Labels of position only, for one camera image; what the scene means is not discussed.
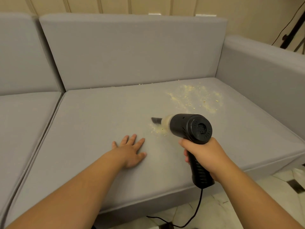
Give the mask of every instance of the black handheld vacuum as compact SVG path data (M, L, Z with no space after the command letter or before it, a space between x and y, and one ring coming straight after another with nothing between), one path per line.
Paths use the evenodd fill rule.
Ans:
M163 119L152 117L152 121L155 124L161 124L169 132L172 132L172 134L188 139L196 144L205 144L212 136L212 126L202 115L176 114L168 115ZM200 165L195 156L189 151L188 156L193 173L193 183L200 189L215 184L210 173Z

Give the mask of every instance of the sofa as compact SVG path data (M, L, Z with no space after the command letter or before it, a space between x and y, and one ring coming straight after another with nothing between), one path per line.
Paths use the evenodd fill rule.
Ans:
M205 116L228 156L256 180L305 163L304 56L225 37L227 21L216 17L50 14L39 21L66 92L6 225L133 133L146 138L147 158L118 175L95 226L198 199L178 138L151 117ZM220 191L216 183L203 195Z
M35 17L0 13L0 220L29 169L63 85Z

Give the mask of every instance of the vacuum handle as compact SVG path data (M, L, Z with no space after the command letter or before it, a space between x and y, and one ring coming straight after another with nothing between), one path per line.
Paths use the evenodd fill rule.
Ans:
M200 189L207 188L213 184L215 184L214 179L211 177L209 171L204 169L202 165L197 161L195 156L187 151L189 157L189 163L191 165L192 170L192 180L195 186L199 187Z

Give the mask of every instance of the forearm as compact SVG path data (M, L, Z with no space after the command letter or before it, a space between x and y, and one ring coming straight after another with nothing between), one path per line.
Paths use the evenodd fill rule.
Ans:
M91 228L123 165L115 154L104 154L7 228Z
M233 162L217 178L244 229L303 228Z

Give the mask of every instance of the paneled wall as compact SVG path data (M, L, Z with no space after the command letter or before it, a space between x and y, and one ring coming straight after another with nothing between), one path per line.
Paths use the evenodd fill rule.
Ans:
M0 0L0 11L26 12L44 15L58 12L148 14L194 16L213 14L229 20L227 33L272 44L305 0ZM305 5L292 23L283 31L290 32ZM290 49L294 49L305 35L299 31Z

